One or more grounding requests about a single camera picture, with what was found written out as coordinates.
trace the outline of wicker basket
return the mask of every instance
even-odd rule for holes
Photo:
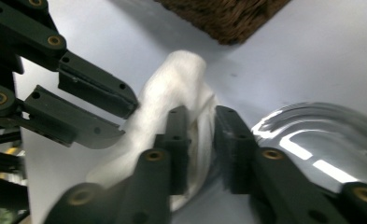
[[[244,43],[289,0],[155,0],[222,45]]]

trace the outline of cloth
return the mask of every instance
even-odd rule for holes
[[[215,106],[218,100],[204,82],[205,61],[179,50],[171,53],[140,92],[140,106],[124,124],[125,135],[115,150],[87,175],[87,181],[108,188],[129,177],[140,153],[164,133],[168,111],[184,105],[189,111],[190,163],[188,192],[171,197],[171,209],[184,205],[204,184],[211,163]]]

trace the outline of white table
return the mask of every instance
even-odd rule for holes
[[[206,80],[220,101],[247,125],[284,105],[327,102],[367,116],[367,0],[290,2],[244,45],[223,47],[152,1],[49,0],[50,13],[70,50],[131,85],[143,84],[173,50],[188,49],[208,63]],[[111,116],[57,89],[58,76],[24,62],[16,75],[25,99],[39,84],[117,123]],[[111,148],[70,148],[23,131],[35,224],[68,188],[85,180]],[[251,223],[247,197],[217,182],[174,216],[173,223]]]

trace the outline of towel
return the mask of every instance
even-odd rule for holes
[[[87,181],[108,188],[129,177],[138,156],[152,148],[157,133],[164,133],[168,111],[184,105],[191,139],[189,187],[185,195],[171,197],[171,210],[188,202],[204,184],[211,163],[218,100],[204,82],[205,67],[205,61],[194,53],[171,53],[140,92],[140,106],[123,125],[125,135],[107,159],[88,173]]]

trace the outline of glass plate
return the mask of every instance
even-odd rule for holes
[[[367,117],[356,111],[322,103],[291,105],[262,119],[252,132],[261,147],[286,151],[325,189],[367,183]]]

